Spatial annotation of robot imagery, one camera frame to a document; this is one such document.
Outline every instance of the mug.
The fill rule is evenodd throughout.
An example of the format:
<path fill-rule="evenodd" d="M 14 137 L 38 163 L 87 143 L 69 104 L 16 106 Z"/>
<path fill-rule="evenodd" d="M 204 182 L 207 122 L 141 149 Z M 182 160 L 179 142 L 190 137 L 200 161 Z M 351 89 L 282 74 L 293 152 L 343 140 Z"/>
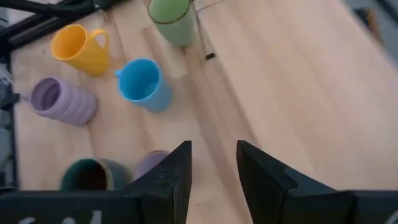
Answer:
<path fill-rule="evenodd" d="M 105 46 L 102 48 L 95 37 L 105 35 Z M 84 71 L 87 74 L 98 76 L 109 67 L 109 35 L 103 29 L 96 29 L 92 34 L 78 24 L 67 25 L 59 30 L 51 43 L 51 50 L 58 60 Z"/>
<path fill-rule="evenodd" d="M 41 116 L 83 126 L 97 109 L 95 96 L 58 77 L 41 79 L 29 97 L 33 110 Z"/>
<path fill-rule="evenodd" d="M 115 161 L 80 159 L 63 175 L 60 190 L 121 190 L 129 179 L 127 169 Z"/>
<path fill-rule="evenodd" d="M 138 165 L 135 173 L 133 181 L 139 179 L 146 173 L 148 173 L 152 168 L 154 168 L 157 164 L 162 162 L 167 156 L 169 152 L 167 151 L 154 151 L 149 153 Z"/>
<path fill-rule="evenodd" d="M 119 77 L 119 91 L 125 99 L 151 112 L 167 109 L 172 89 L 153 60 L 135 59 L 115 74 Z"/>
<path fill-rule="evenodd" d="M 151 0 L 149 17 L 162 36 L 176 47 L 186 47 L 193 41 L 193 9 L 191 0 Z"/>

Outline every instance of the wooden table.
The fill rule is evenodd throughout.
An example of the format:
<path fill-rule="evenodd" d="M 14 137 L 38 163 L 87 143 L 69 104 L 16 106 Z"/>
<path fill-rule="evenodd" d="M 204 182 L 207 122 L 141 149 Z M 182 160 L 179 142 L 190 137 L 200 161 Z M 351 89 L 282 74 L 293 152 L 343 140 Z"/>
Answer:
<path fill-rule="evenodd" d="M 198 2 L 217 58 L 200 43 L 174 49 L 142 0 L 79 23 L 111 36 L 113 68 L 137 57 L 158 61 L 174 98 L 152 114 L 122 99 L 112 71 L 100 78 L 56 61 L 44 37 L 13 53 L 15 89 L 59 75 L 93 92 L 99 110 L 84 128 L 16 106 L 23 189 L 57 189 L 81 157 L 106 157 L 134 170 L 148 152 L 193 141 L 187 223 L 251 222 L 239 184 L 236 140 L 245 139 L 337 189 L 398 188 L 398 77 L 383 49 L 337 0 Z M 18 13 L 13 18 L 20 19 Z"/>

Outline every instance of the mug handle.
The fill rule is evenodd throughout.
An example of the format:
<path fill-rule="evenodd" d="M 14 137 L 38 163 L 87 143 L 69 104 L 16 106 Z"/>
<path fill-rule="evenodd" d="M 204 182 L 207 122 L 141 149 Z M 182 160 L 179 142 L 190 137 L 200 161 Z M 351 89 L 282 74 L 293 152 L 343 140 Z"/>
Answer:
<path fill-rule="evenodd" d="M 108 32 L 106 32 L 103 29 L 96 29 L 91 34 L 91 37 L 95 38 L 97 35 L 100 35 L 100 34 L 104 34 L 105 35 L 105 46 L 104 46 L 104 49 L 105 49 L 106 52 L 108 52 L 108 50 L 109 50 L 109 34 L 108 34 Z"/>

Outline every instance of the dark teal cup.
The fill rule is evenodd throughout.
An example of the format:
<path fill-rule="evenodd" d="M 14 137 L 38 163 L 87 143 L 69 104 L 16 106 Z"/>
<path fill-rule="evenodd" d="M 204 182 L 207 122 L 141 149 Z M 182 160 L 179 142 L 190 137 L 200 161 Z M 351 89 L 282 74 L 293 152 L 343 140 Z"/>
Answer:
<path fill-rule="evenodd" d="M 120 190 L 130 183 L 129 172 L 108 159 L 80 159 L 63 175 L 60 190 Z"/>

